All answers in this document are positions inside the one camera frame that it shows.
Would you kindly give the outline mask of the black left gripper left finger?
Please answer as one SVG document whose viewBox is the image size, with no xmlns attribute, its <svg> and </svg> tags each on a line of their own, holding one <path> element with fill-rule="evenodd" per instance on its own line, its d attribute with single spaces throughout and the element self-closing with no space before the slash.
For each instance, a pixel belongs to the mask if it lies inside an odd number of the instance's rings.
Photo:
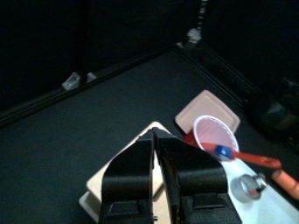
<svg viewBox="0 0 299 224">
<path fill-rule="evenodd" d="M 148 130 L 112 159 L 101 179 L 97 224 L 154 224 L 155 135 Z"/>
</svg>

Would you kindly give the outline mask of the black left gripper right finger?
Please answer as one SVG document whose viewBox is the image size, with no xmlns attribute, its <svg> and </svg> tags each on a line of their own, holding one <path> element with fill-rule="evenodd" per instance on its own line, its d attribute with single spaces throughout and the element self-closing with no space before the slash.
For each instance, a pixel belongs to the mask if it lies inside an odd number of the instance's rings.
<svg viewBox="0 0 299 224">
<path fill-rule="evenodd" d="M 220 162 L 162 129 L 154 129 L 154 140 L 171 223 L 242 224 Z"/>
</svg>

